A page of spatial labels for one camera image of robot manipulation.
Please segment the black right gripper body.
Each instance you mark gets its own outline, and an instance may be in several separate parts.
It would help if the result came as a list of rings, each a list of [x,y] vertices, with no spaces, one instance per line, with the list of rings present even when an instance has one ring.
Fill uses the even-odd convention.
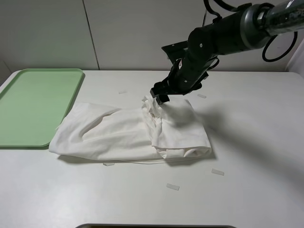
[[[162,50],[172,62],[169,75],[161,82],[162,95],[185,95],[200,89],[206,72],[219,64],[211,42],[183,41]]]

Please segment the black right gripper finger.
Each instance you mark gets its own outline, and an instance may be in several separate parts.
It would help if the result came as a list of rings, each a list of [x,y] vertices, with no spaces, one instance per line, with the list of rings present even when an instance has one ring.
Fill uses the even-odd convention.
[[[162,105],[163,103],[169,102],[170,99],[167,95],[157,95],[156,101],[159,105]]]
[[[150,90],[152,97],[158,97],[160,95],[168,95],[168,83],[167,82],[157,82]]]

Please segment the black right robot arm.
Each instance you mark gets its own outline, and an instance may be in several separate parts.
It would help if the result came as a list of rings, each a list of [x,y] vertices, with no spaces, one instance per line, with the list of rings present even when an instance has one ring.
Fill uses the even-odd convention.
[[[298,30],[304,27],[302,0],[288,0],[277,6],[247,3],[237,8],[222,0],[216,3],[232,14],[221,17],[206,0],[207,12],[215,16],[212,24],[195,28],[186,41],[162,47],[172,67],[168,76],[150,90],[158,104],[168,102],[170,95],[186,95],[201,89],[207,71],[219,64],[219,56],[262,49],[265,62],[284,58],[294,47]],[[270,44],[279,34],[287,32],[294,34],[290,47],[276,58],[267,58]]]

